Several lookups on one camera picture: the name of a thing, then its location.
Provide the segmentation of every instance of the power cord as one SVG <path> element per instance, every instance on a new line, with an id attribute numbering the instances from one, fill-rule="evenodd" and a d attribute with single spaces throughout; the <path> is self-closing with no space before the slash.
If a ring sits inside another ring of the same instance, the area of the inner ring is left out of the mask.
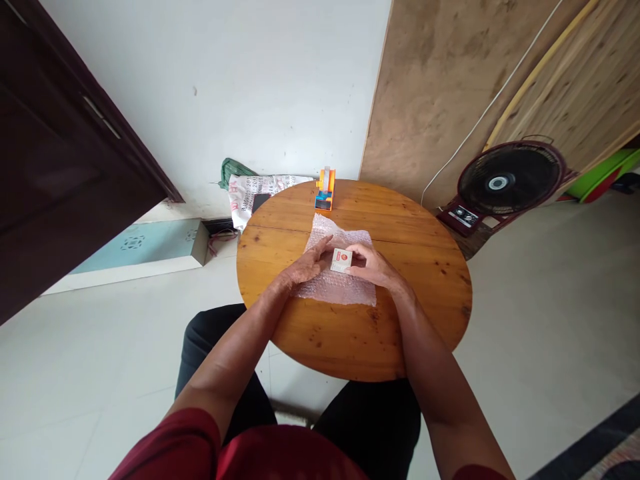
<path id="1" fill-rule="evenodd" d="M 438 172 L 433 176 L 433 178 L 431 179 L 431 181 L 427 184 L 427 186 L 425 187 L 424 190 L 422 190 L 422 196 L 420 197 L 420 206 L 422 207 L 422 202 L 425 199 L 425 192 L 427 191 L 427 189 L 431 186 L 431 184 L 433 183 L 433 181 L 438 178 L 438 175 L 440 175 L 440 173 L 442 173 L 442 170 L 444 170 L 448 164 L 450 164 L 452 162 L 452 160 L 455 158 L 455 156 L 458 154 L 458 152 L 462 149 L 462 147 L 464 146 L 464 144 L 467 142 L 467 140 L 469 139 L 469 137 L 473 134 L 473 132 L 475 131 L 475 129 L 477 128 L 478 125 L 480 125 L 480 122 L 482 122 L 482 119 L 485 117 L 485 115 L 487 114 L 487 112 L 489 111 L 489 109 L 493 106 L 493 104 L 495 103 L 496 100 L 498 100 L 498 97 L 500 96 L 500 94 L 503 92 L 503 90 L 506 88 L 506 86 L 509 84 L 509 82 L 511 81 L 511 79 L 513 78 L 515 72 L 518 70 L 518 68 L 520 68 L 520 65 L 522 65 L 522 62 L 524 62 L 525 58 L 527 57 L 527 55 L 529 54 L 529 52 L 531 51 L 531 49 L 533 48 L 535 42 L 538 40 L 538 37 L 540 37 L 540 34 L 542 33 L 542 31 L 545 29 L 545 27 L 547 26 L 547 24 L 549 23 L 549 20 L 551 20 L 553 14 L 555 13 L 556 10 L 558 10 L 558 8 L 560 7 L 560 5 L 562 4 L 563 0 L 559 0 L 558 3 L 556 4 L 555 8 L 553 10 L 551 10 L 551 13 L 549 14 L 549 16 L 547 17 L 547 19 L 545 20 L 545 22 L 542 24 L 542 27 L 540 27 L 540 30 L 538 30 L 538 33 L 535 34 L 535 37 L 533 38 L 533 40 L 531 41 L 531 44 L 529 45 L 529 48 L 526 50 L 525 54 L 522 56 L 522 58 L 520 58 L 520 61 L 517 63 L 517 65 L 515 66 L 515 68 L 513 69 L 513 71 L 511 72 L 510 76 L 508 76 L 507 80 L 504 82 L 504 85 L 502 85 L 502 88 L 500 88 L 500 90 L 498 90 L 498 93 L 495 94 L 495 97 L 493 98 L 493 100 L 491 100 L 491 102 L 489 103 L 489 105 L 487 106 L 487 108 L 484 110 L 484 112 L 482 112 L 482 115 L 480 115 L 480 118 L 478 118 L 478 121 L 475 123 L 475 125 L 473 126 L 473 128 L 471 129 L 471 131 L 469 132 L 469 134 L 465 137 L 464 140 L 462 140 L 462 143 L 460 144 L 460 146 L 458 146 L 458 148 L 456 148 L 455 152 L 453 152 L 453 155 L 451 156 L 451 158 L 440 168 L 440 170 L 438 170 Z"/>

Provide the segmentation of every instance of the electric fan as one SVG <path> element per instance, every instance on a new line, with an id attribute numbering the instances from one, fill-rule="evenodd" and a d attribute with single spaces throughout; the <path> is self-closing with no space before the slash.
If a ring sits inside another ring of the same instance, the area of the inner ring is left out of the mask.
<path id="1" fill-rule="evenodd" d="M 438 219 L 468 237 L 485 217 L 492 217 L 498 222 L 495 232 L 547 200 L 565 172 L 562 155 L 548 143 L 497 145 L 467 165 L 458 180 L 458 195 Z"/>

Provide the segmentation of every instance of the forearm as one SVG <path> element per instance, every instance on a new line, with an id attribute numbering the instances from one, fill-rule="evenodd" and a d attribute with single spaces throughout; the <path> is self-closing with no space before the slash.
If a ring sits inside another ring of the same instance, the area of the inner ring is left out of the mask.
<path id="1" fill-rule="evenodd" d="M 186 407 L 212 414 L 224 436 L 236 403 L 273 335 L 293 282 L 278 276 L 218 340 L 176 398 L 168 415 Z"/>
<path id="2" fill-rule="evenodd" d="M 432 326 L 412 288 L 392 292 L 398 311 L 407 376 L 426 422 L 466 423 L 480 406 L 450 350 Z"/>
<path id="3" fill-rule="evenodd" d="M 441 477 L 450 479 L 460 467 L 475 463 L 512 479 L 509 464 L 462 370 L 412 288 L 402 282 L 392 295 L 407 377 L 425 417 Z"/>

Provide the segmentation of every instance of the dark wooden door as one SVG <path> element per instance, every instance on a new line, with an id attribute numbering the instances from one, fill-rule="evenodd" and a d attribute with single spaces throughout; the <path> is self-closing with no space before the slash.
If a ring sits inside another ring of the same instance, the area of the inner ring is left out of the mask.
<path id="1" fill-rule="evenodd" d="M 0 2 L 0 324 L 167 196 Z"/>

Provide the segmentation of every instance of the knee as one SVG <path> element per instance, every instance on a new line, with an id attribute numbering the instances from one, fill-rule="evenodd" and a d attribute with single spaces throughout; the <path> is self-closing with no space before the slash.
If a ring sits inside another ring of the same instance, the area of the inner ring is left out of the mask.
<path id="1" fill-rule="evenodd" d="M 185 341 L 205 339 L 215 343 L 245 311 L 244 304 L 240 303 L 199 312 L 185 328 Z"/>

